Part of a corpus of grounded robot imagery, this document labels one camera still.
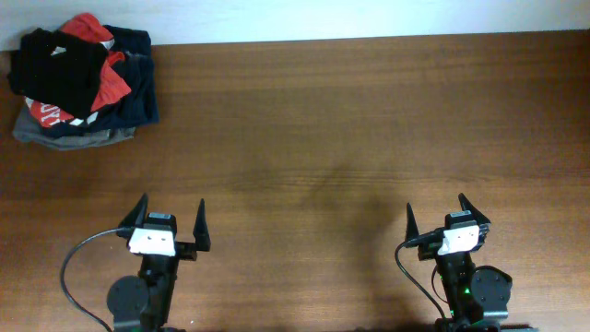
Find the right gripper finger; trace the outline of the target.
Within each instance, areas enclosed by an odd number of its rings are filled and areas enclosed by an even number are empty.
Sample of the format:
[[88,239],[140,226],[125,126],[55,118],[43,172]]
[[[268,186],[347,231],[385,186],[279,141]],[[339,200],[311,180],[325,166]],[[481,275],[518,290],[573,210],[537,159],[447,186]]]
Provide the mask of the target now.
[[419,237],[419,228],[418,224],[415,219],[415,215],[410,203],[406,204],[406,216],[407,216],[407,226],[406,226],[406,235],[405,241],[411,242],[414,239]]
[[475,208],[475,206],[466,198],[466,196],[463,193],[460,193],[458,195],[458,200],[461,209],[463,211],[469,211],[479,226],[489,226],[491,224],[491,221],[482,212]]

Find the black t-shirt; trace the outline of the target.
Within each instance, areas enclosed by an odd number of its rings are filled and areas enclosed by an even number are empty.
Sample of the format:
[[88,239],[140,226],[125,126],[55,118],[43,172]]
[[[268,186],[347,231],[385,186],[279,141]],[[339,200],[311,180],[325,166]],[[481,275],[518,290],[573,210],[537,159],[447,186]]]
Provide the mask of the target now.
[[100,43],[36,29],[24,35],[19,49],[10,54],[9,86],[17,95],[85,118],[99,92],[107,55]]

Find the navy folded garment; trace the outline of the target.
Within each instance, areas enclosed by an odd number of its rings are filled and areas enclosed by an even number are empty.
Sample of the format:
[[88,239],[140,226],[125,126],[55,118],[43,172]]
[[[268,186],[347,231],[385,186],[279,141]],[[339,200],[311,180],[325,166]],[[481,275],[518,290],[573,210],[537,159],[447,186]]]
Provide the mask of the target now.
[[117,103],[98,110],[91,124],[60,123],[41,131],[50,137],[82,136],[108,129],[132,128],[155,124],[159,111],[155,91],[154,61],[151,39],[144,30],[130,30],[104,25],[114,37],[113,51],[124,53],[125,60],[117,62],[113,70],[125,81],[131,92]]

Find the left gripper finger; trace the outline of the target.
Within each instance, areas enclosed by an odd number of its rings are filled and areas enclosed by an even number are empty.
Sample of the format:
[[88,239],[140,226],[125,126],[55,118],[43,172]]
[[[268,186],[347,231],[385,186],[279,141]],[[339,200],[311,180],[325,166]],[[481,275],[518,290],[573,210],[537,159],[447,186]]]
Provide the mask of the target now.
[[119,223],[120,228],[142,228],[147,216],[148,195],[143,194],[132,210]]
[[196,251],[209,252],[211,248],[211,239],[207,226],[206,219],[206,203],[204,199],[199,202],[195,225],[193,230],[193,236],[195,238]]

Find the red folded printed t-shirt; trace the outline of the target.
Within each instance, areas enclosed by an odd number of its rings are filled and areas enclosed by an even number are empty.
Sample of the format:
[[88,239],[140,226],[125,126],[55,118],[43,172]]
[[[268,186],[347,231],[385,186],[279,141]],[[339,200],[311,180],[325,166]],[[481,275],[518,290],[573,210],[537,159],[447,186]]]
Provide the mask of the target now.
[[25,104],[29,108],[29,114],[45,128],[60,123],[73,126],[89,125],[98,118],[101,108],[114,105],[131,92],[131,88],[124,79],[112,68],[113,65],[124,62],[124,55],[121,52],[112,51],[115,43],[113,34],[90,13],[79,14],[71,18],[60,28],[60,31],[78,37],[85,42],[97,42],[108,51],[108,56],[100,71],[100,87],[91,106],[91,113],[87,117],[76,118],[58,106],[35,101],[28,97],[25,98]]

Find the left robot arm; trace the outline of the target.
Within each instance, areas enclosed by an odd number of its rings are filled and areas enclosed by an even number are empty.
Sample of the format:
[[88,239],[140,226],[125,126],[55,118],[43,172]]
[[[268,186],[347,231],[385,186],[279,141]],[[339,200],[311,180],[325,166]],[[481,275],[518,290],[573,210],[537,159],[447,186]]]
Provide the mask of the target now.
[[205,201],[199,202],[191,242],[176,239],[174,215],[148,212],[147,195],[123,218],[116,234],[126,239],[128,251],[141,258],[141,265],[135,275],[116,280],[109,289],[106,303],[113,329],[171,331],[167,323],[178,266],[182,261],[195,261],[199,252],[211,248]]

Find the grey folded garment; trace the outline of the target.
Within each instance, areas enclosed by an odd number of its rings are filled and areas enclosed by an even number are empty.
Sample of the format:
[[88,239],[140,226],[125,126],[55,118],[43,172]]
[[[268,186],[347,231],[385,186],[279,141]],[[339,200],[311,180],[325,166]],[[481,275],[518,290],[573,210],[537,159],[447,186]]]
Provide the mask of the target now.
[[37,143],[53,150],[67,151],[83,148],[99,148],[132,139],[136,129],[107,129],[82,136],[49,137],[42,130],[41,125],[30,112],[22,107],[15,121],[12,136],[21,143]]

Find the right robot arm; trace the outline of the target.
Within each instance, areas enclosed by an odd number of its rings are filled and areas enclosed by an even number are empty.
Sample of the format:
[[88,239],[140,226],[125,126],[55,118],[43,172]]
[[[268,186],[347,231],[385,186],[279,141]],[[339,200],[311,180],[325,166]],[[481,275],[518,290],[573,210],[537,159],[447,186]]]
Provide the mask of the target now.
[[402,266],[402,273],[422,291],[441,315],[434,323],[437,331],[499,331],[508,317],[512,278],[492,266],[476,266],[471,255],[485,243],[491,221],[466,198],[458,196],[461,210],[445,216],[444,225],[419,232],[410,205],[407,210],[402,248],[416,248],[420,261],[433,260],[433,273],[440,276],[446,314],[437,300]]

